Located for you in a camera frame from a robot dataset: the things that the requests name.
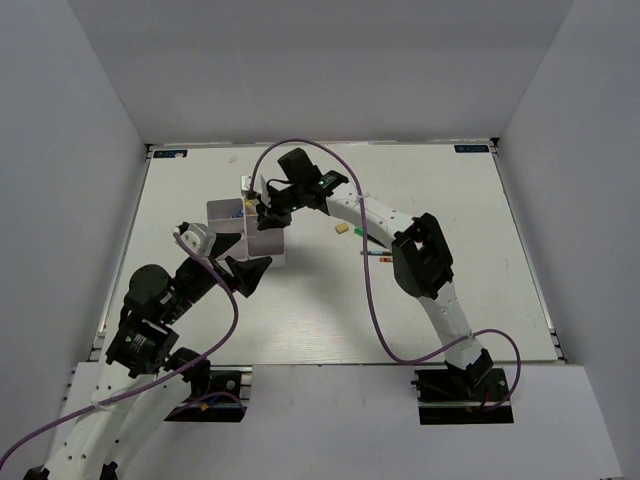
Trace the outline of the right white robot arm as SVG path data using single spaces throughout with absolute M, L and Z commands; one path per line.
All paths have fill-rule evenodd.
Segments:
M 493 361 L 458 301 L 453 256 L 438 220 L 382 204 L 364 193 L 351 168 L 322 172 L 301 148 L 284 154 L 278 164 L 285 175 L 282 189 L 258 173 L 250 177 L 246 196 L 255 204 L 258 229 L 284 229 L 304 208 L 361 228 L 364 241 L 373 239 L 390 251 L 396 283 L 426 312 L 443 345 L 453 390 L 466 399 L 484 391 Z

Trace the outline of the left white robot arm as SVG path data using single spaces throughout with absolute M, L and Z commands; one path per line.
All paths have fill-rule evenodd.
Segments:
M 174 274 L 157 264 L 138 268 L 123 299 L 118 329 L 87 406 L 41 427 L 70 422 L 63 445 L 29 469 L 28 479 L 120 479 L 142 445 L 179 403 L 211 388 L 210 356 L 239 323 L 239 296 L 251 296 L 272 264 L 269 256 L 239 261 L 228 255 L 235 233 L 173 233 L 187 257 Z M 202 353 L 178 344 L 175 323 L 212 289 L 231 303 L 232 320 L 220 340 Z

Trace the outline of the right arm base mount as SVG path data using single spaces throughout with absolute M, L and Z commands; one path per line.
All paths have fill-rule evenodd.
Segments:
M 478 388 L 469 391 L 446 369 L 414 371 L 411 385 L 417 395 L 423 426 L 513 424 L 505 372 L 493 368 Z

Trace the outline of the yellow-capped white pen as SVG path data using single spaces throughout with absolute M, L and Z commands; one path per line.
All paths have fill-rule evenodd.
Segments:
M 246 200 L 246 201 L 244 202 L 244 205 L 245 205 L 245 209 L 246 209 L 250 214 L 255 214 L 255 213 L 256 213 L 255 205 L 254 205 L 251 201 Z

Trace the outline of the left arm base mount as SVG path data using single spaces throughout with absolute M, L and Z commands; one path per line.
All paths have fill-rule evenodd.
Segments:
M 213 367 L 199 360 L 178 374 L 189 395 L 166 417 L 169 422 L 240 423 L 248 410 L 248 370 Z

